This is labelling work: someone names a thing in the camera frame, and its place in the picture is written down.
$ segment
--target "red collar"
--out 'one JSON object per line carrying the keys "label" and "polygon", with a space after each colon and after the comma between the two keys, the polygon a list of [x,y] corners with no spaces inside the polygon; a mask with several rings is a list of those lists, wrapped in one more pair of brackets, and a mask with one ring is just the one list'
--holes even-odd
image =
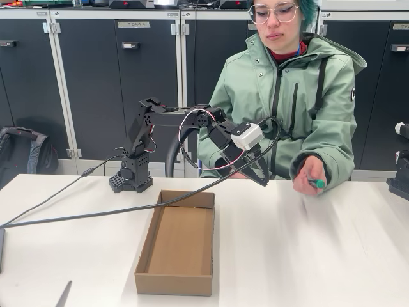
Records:
{"label": "red collar", "polygon": [[[302,40],[300,40],[300,55],[303,54],[306,50],[307,50],[307,45]],[[270,53],[273,56],[274,60],[276,60],[277,62],[283,62],[297,55],[296,51],[292,53],[287,53],[287,54],[276,54],[270,50]]]}

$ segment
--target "jacket zipper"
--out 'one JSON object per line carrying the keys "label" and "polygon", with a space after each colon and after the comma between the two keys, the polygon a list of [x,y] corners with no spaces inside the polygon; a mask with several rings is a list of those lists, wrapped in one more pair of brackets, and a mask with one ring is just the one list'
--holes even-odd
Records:
{"label": "jacket zipper", "polygon": [[292,138],[293,137],[293,129],[294,129],[294,121],[295,121],[295,108],[297,107],[297,92],[298,92],[298,82],[295,83],[294,86],[294,94],[293,94],[293,109],[291,110],[291,121],[288,129],[288,134]]}
{"label": "jacket zipper", "polygon": [[273,109],[272,116],[277,117],[277,110],[279,107],[279,95],[280,95],[280,85],[282,77],[282,68],[278,68],[277,80],[275,81],[274,97],[273,97]]}
{"label": "jacket zipper", "polygon": [[[272,107],[273,108],[272,109],[272,116],[274,116],[274,117],[277,117],[277,110],[278,110],[278,106],[279,106],[281,77],[282,77],[282,68],[278,67],[278,65],[277,65],[277,80],[275,82],[273,107]],[[275,156],[277,154],[277,146],[278,146],[278,143],[272,149],[271,160],[270,160],[270,171],[272,172],[274,177],[277,175],[277,172],[275,170]]]}

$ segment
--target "sleeve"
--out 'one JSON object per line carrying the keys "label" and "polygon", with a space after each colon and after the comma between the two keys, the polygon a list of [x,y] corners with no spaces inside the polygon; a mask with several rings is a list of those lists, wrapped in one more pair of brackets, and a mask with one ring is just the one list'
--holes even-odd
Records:
{"label": "sleeve", "polygon": [[355,167],[352,152],[352,136],[357,124],[353,115],[355,107],[355,72],[351,58],[341,69],[335,65],[339,59],[328,61],[323,106],[312,122],[312,132],[304,140],[301,151],[293,158],[289,173],[291,179],[305,158],[315,155],[324,162],[331,189],[349,179]]}
{"label": "sleeve", "polygon": [[[224,64],[223,71],[220,75],[219,81],[217,82],[215,91],[213,93],[212,99],[210,100],[210,105],[212,107],[219,107],[223,109],[227,118],[231,119],[231,112],[233,106],[231,104],[230,97],[224,86],[224,81],[226,78],[227,63]],[[207,129],[202,128],[199,133],[199,143],[197,146],[197,157],[203,162],[208,168],[215,168],[224,164],[224,159],[221,156],[219,148],[208,138]],[[202,172],[202,177],[221,177],[222,175],[217,171],[204,171]]]}

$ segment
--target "green jacket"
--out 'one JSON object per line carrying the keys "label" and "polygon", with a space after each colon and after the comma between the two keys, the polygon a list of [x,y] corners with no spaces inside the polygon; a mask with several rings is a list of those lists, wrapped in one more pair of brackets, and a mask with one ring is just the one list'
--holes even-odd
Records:
{"label": "green jacket", "polygon": [[[321,36],[305,33],[303,40],[307,52],[277,68],[258,34],[248,38],[247,50],[226,61],[210,105],[222,108],[237,124],[276,116],[285,132],[292,130],[292,137],[281,138],[265,155],[270,176],[292,179],[306,156],[315,155],[325,164],[330,189],[347,180],[354,169],[351,139],[357,126],[353,115],[355,75],[367,64],[357,53]],[[328,62],[323,106],[313,120],[318,72],[324,58]],[[265,134],[260,142],[262,151],[272,141],[271,124]],[[197,155],[209,168],[221,158],[206,129],[200,132]],[[204,171],[204,176],[220,174]]]}

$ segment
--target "green marker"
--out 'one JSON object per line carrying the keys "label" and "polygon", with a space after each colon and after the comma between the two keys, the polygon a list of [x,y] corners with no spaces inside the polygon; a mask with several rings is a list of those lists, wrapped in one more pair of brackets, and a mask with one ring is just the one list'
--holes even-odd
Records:
{"label": "green marker", "polygon": [[321,180],[321,179],[313,179],[313,178],[311,178],[310,176],[307,176],[307,177],[308,177],[308,182],[309,182],[309,184],[311,184],[313,187],[316,187],[316,188],[318,188],[318,189],[323,189],[323,188],[326,186],[324,180]]}

